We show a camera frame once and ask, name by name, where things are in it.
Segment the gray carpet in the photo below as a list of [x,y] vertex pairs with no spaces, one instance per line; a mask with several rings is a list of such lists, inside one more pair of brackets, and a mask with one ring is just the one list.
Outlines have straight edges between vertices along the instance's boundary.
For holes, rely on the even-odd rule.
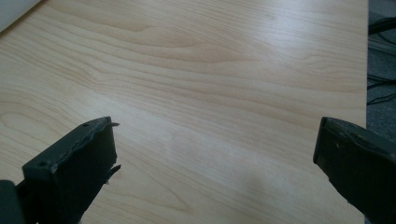
[[[370,0],[369,24],[384,17],[396,17],[396,1]],[[383,35],[396,42],[396,29]],[[386,43],[378,35],[369,37],[367,74],[388,79],[396,79],[396,46]],[[368,79],[367,86],[376,82]],[[396,85],[380,86],[367,91],[367,102],[396,93]],[[396,143],[396,98],[388,102],[367,105],[367,129]]]
[[[379,77],[396,79],[396,56],[369,49],[367,73]],[[368,85],[375,82],[368,80]],[[381,86],[367,91],[367,101],[376,97],[396,93],[396,86]],[[396,99],[367,105],[367,129],[396,143]]]

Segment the wooden table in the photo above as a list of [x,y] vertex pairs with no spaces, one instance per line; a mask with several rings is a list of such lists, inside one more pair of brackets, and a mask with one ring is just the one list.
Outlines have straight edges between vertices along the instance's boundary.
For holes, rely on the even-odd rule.
[[363,223],[312,162],[365,124],[367,1],[49,0],[0,34],[0,177],[109,115],[82,223]]

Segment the light wood surface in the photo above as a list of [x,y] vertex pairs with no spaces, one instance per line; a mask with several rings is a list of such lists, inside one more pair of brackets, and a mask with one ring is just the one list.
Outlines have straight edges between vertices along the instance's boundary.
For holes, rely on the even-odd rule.
[[365,124],[367,1],[49,0],[0,34],[0,178],[109,115],[87,223],[363,223],[312,162]]

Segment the black cable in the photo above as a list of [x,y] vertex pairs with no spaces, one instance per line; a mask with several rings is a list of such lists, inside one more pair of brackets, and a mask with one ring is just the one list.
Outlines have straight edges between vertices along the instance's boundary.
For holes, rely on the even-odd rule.
[[382,81],[382,82],[379,82],[379,83],[375,83],[373,85],[368,86],[367,90],[370,90],[370,89],[375,88],[375,87],[387,86],[387,85],[396,85],[396,80],[389,80],[389,81]]
[[367,105],[377,105],[377,104],[385,103],[385,102],[391,101],[393,98],[396,98],[396,93],[393,93],[391,95],[377,97],[374,100],[367,102]]
[[396,17],[386,17],[369,25],[369,35],[375,35],[396,28]]
[[396,42],[393,42],[393,41],[385,38],[383,35],[381,35],[381,33],[378,33],[378,36],[381,37],[381,39],[383,39],[385,42],[388,42],[388,43],[390,43],[392,45],[396,45]]
[[[380,19],[380,20],[378,20],[378,21],[375,21],[373,24],[379,23],[379,22],[381,22],[381,21],[388,21],[388,20],[396,20],[396,17],[386,17],[386,18],[382,18],[382,19]],[[382,32],[377,33],[378,36],[379,36],[381,39],[383,39],[384,41],[386,41],[386,42],[388,42],[388,43],[390,43],[390,44],[392,44],[392,45],[396,45],[396,42],[393,42],[393,41],[389,40],[388,38],[384,37],[381,33],[382,33]]]
[[375,76],[375,75],[371,75],[371,74],[367,74],[367,77],[372,80],[381,80],[381,81],[391,81],[392,80],[389,78],[379,77],[379,76]]
[[[367,74],[367,77],[373,81],[377,81],[377,83],[368,86],[367,90],[370,90],[372,88],[379,87],[379,86],[396,85],[396,79],[389,79],[389,78],[385,78],[385,77],[374,76],[371,74]],[[392,100],[393,98],[396,98],[396,93],[386,95],[386,96],[377,97],[374,100],[369,101],[367,103],[367,105],[376,105],[376,104],[385,103],[385,102]]]

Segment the black plastic part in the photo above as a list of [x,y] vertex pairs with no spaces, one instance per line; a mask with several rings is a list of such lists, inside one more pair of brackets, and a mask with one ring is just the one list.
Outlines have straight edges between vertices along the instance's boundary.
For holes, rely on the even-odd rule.
[[396,223],[396,146],[362,127],[323,118],[314,163],[373,223]]
[[23,165],[15,187],[0,181],[0,223],[77,224],[120,165],[110,117],[79,125]]
[[0,180],[0,223],[25,224],[14,183]]

